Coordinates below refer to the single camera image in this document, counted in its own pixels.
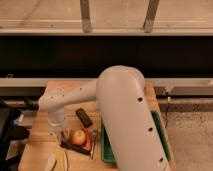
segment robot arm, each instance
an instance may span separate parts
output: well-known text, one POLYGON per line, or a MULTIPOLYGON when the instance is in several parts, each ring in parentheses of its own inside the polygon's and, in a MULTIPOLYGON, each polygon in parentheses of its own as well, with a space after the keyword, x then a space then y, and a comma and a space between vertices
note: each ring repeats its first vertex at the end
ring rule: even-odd
POLYGON ((50 126, 57 132, 66 125, 64 105, 97 99, 120 171, 170 171, 144 87, 138 70, 114 66, 82 87, 45 93, 39 106, 48 111, 50 126))

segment apple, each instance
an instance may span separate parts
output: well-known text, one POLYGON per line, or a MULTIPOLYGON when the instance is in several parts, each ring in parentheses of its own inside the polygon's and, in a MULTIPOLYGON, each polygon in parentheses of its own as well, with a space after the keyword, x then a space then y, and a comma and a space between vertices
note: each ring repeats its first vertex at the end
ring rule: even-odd
POLYGON ((76 130, 71 136, 71 142, 74 145, 83 145, 86 142, 86 134, 82 129, 76 130))

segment wooden table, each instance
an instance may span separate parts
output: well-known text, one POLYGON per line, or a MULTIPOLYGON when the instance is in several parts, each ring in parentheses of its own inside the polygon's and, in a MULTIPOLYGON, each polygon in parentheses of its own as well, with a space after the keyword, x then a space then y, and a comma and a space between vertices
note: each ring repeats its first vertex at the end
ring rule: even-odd
MULTIPOLYGON (((63 87, 66 89, 77 87, 86 81, 50 81, 46 90, 50 90, 56 87, 63 87)), ((145 94, 150 107, 150 110, 157 111, 160 114, 158 102, 156 100, 154 88, 151 82, 146 83, 145 94)), ((69 162, 70 171, 117 171, 117 167, 111 164, 105 164, 101 161, 101 147, 100 147, 100 115, 99 110, 96 107, 96 102, 81 103, 76 105, 65 106, 65 112, 69 118, 71 130, 75 130, 81 127, 79 119, 75 116, 75 110, 79 107, 83 107, 90 115, 94 127, 99 130, 99 134, 96 141, 94 159, 79 154, 74 151, 66 151, 69 162)), ((170 166, 173 171, 176 170, 174 156, 168 141, 168 136, 165 131, 169 150, 171 153, 170 166)), ((55 150, 56 143, 54 136, 50 133, 47 123, 47 113, 38 111, 37 116, 32 125, 30 131, 29 141, 26 144, 21 162, 19 164, 19 171, 42 171, 45 168, 47 159, 51 153, 55 150)))

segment black object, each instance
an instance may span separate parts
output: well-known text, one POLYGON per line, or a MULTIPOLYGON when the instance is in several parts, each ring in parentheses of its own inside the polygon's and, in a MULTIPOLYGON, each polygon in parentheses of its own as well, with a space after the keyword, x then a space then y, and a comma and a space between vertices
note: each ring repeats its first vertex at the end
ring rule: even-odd
POLYGON ((85 150, 83 147, 78 145, 72 145, 66 142, 61 142, 61 147, 66 148, 67 150, 74 150, 81 154, 90 155, 90 151, 85 150))
POLYGON ((29 131, 14 124, 14 119, 21 112, 11 108, 3 101, 0 102, 0 171, 7 171, 9 167, 20 161, 21 155, 6 160, 7 152, 12 140, 22 140, 29 136, 29 131))
POLYGON ((75 113, 85 128, 88 128, 89 126, 92 125, 92 120, 90 119, 90 117, 87 115, 86 111, 83 108, 77 109, 75 113))

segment floor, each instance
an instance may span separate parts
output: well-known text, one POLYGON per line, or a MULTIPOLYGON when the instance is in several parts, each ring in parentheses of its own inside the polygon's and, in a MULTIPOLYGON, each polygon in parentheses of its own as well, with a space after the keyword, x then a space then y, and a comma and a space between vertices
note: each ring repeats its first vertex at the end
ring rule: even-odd
MULTIPOLYGON (((213 99, 159 99, 174 152, 177 171, 212 171, 213 99)), ((9 155, 26 141, 13 142, 9 155)))
MULTIPOLYGON (((143 27, 149 0, 90 0, 93 28, 143 27)), ((213 28, 212 0, 160 1, 156 28, 213 28)), ((0 28, 81 28, 79 0, 0 0, 0 28)))

